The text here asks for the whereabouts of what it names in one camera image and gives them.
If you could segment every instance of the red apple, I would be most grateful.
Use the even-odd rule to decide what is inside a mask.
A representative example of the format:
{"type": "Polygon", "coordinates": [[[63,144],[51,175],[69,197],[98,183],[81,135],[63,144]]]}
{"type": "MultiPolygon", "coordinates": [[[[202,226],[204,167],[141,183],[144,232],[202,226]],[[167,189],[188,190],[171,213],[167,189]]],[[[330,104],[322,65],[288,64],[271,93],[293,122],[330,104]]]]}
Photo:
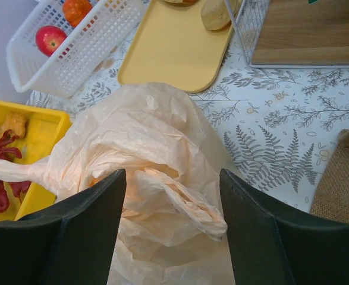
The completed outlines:
{"type": "Polygon", "coordinates": [[[64,31],[54,26],[44,26],[37,31],[36,44],[38,49],[51,56],[67,38],[64,31]]]}

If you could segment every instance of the brown fabric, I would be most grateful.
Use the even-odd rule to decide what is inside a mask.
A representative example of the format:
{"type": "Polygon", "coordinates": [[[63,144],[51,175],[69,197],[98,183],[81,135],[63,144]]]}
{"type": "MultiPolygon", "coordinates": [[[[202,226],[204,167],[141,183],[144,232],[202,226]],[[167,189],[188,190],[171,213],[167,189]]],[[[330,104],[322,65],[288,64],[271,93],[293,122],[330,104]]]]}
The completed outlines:
{"type": "Polygon", "coordinates": [[[349,130],[339,134],[337,149],[318,184],[310,213],[349,223],[349,130]]]}

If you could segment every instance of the translucent plastic bag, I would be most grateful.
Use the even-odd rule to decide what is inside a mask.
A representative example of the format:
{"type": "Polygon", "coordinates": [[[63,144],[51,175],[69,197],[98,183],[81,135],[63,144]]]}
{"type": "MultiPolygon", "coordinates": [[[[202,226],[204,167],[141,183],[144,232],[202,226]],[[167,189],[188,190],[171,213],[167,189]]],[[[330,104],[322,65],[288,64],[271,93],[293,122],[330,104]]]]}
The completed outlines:
{"type": "Polygon", "coordinates": [[[108,284],[234,285],[221,168],[238,171],[194,102],[149,83],[125,85],[79,114],[49,157],[31,165],[0,161],[0,179],[31,180],[61,200],[125,169],[108,284]]]}

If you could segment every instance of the yellow tray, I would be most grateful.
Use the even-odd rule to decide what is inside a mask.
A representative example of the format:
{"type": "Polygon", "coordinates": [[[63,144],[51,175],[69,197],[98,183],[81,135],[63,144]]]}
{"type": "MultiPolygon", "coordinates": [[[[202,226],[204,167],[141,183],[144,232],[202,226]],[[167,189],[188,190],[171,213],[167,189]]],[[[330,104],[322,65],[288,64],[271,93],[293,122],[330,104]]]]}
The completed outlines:
{"type": "MultiPolygon", "coordinates": [[[[71,126],[70,117],[63,111],[49,110],[38,107],[0,101],[0,126],[9,112],[22,113],[27,118],[26,135],[16,140],[9,147],[17,147],[23,154],[22,159],[14,159],[15,163],[30,164],[50,155],[54,145],[65,135],[71,126]]],[[[32,183],[20,204],[13,196],[7,183],[10,206],[6,212],[0,213],[1,220],[18,220],[21,217],[52,205],[55,195],[38,184],[32,183]]]]}
{"type": "Polygon", "coordinates": [[[204,3],[184,7],[152,0],[119,70],[119,83],[162,82],[188,93],[207,89],[233,27],[207,31],[200,18],[204,3]]]}

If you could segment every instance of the table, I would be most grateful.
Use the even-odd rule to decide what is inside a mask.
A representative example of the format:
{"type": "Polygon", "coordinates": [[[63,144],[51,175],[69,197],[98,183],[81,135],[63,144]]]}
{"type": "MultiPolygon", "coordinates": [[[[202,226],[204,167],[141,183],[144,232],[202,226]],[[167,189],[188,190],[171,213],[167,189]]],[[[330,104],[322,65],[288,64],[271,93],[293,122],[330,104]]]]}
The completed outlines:
{"type": "MultiPolygon", "coordinates": [[[[120,87],[117,72],[136,29],[71,99],[34,91],[28,104],[64,110],[75,119],[110,96],[120,87]]],[[[234,35],[216,81],[191,97],[250,184],[310,210],[337,135],[349,128],[349,69],[251,69],[234,35]]]]}

